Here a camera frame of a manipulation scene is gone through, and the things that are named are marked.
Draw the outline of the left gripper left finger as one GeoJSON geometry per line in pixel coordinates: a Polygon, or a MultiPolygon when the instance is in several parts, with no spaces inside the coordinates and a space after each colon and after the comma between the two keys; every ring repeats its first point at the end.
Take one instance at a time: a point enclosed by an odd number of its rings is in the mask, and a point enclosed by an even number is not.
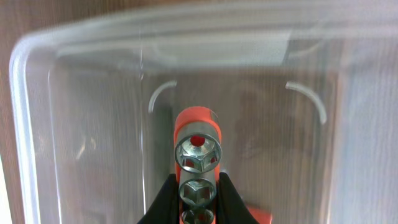
{"type": "Polygon", "coordinates": [[[179,224],[178,182],[170,174],[138,224],[179,224]]]}

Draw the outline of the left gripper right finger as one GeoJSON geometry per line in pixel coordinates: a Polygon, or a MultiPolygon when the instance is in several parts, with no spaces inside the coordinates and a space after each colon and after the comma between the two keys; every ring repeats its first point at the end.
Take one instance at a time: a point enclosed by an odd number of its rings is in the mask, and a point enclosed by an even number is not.
{"type": "Polygon", "coordinates": [[[217,224],[258,224],[225,172],[220,172],[216,203],[217,224]]]}

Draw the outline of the orange socket rail with sockets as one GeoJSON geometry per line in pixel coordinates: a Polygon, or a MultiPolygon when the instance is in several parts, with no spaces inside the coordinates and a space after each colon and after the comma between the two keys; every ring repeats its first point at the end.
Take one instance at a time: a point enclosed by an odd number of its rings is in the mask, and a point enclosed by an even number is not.
{"type": "MultiPolygon", "coordinates": [[[[218,180],[223,172],[221,145],[221,128],[212,110],[192,106],[179,113],[175,121],[174,157],[180,223],[216,223],[218,180]]],[[[272,223],[270,212],[245,206],[258,223],[272,223]]]]}

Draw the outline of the clear plastic container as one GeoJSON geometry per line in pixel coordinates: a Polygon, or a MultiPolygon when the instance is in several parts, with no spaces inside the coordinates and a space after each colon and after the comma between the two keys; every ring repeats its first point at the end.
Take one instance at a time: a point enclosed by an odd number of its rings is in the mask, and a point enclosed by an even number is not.
{"type": "Polygon", "coordinates": [[[396,1],[137,9],[28,34],[9,68],[26,223],[137,223],[190,106],[274,223],[397,222],[396,1]]]}

